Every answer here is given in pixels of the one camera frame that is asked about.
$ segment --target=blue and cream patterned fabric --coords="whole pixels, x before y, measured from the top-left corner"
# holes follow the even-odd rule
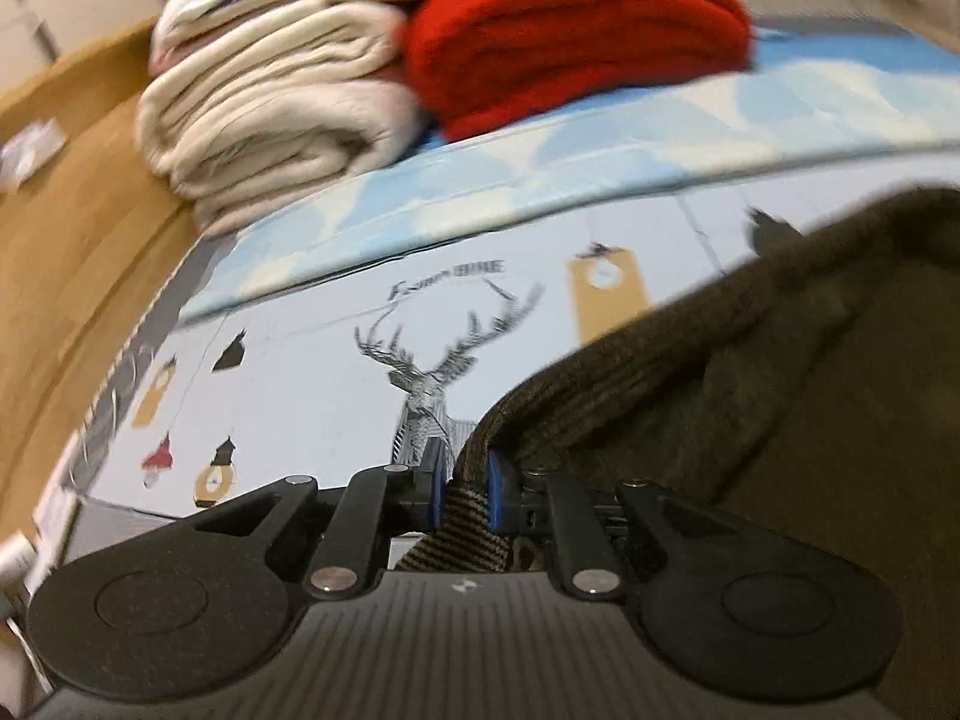
[[[183,319],[558,210],[786,165],[960,143],[960,73],[802,60],[599,95],[419,153],[244,230]]]

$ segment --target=wooden surface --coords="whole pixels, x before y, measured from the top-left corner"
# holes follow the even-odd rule
[[[145,26],[0,100],[0,141],[55,116],[69,138],[0,199],[0,538],[30,513],[118,350],[197,236],[133,147]]]

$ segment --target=deer antler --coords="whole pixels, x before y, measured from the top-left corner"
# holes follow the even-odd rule
[[[511,295],[507,290],[499,288],[490,279],[485,278],[484,281],[487,286],[503,298],[500,315],[494,317],[490,328],[484,330],[483,323],[480,322],[480,317],[477,317],[476,312],[469,313],[467,336],[458,338],[453,346],[448,346],[446,354],[443,356],[443,362],[440,362],[440,365],[427,373],[428,376],[432,376],[440,384],[449,384],[470,370],[476,362],[476,357],[473,357],[469,352],[517,327],[520,322],[523,322],[523,319],[526,319],[527,314],[530,314],[536,308],[544,294],[544,287],[541,284],[535,284],[534,288],[530,290],[526,302],[520,306],[516,295]]]
[[[414,356],[400,346],[400,332],[403,330],[403,325],[401,324],[397,327],[389,344],[376,338],[376,331],[378,327],[380,327],[380,323],[383,322],[384,319],[387,319],[396,309],[397,305],[394,304],[387,309],[384,314],[381,314],[380,318],[376,322],[373,322],[373,326],[368,330],[366,338],[361,338],[359,327],[353,329],[353,337],[357,342],[357,348],[360,349],[361,354],[369,357],[371,360],[376,360],[376,362],[390,365],[403,379],[411,380],[423,374],[416,368],[416,365],[414,365]]]

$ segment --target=metal screw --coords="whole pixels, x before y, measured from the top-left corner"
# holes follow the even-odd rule
[[[573,575],[573,586],[590,595],[613,592],[620,586],[620,577],[603,568],[585,568]]]
[[[323,592],[349,590],[357,584],[357,574],[342,565],[328,565],[325,568],[318,568],[310,575],[310,584]]]

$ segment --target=stack of folded blankets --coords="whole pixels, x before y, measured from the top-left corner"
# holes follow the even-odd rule
[[[427,0],[410,23],[386,1],[416,0],[168,2],[136,140],[206,234],[392,164],[426,112],[459,140],[749,64],[736,0]]]

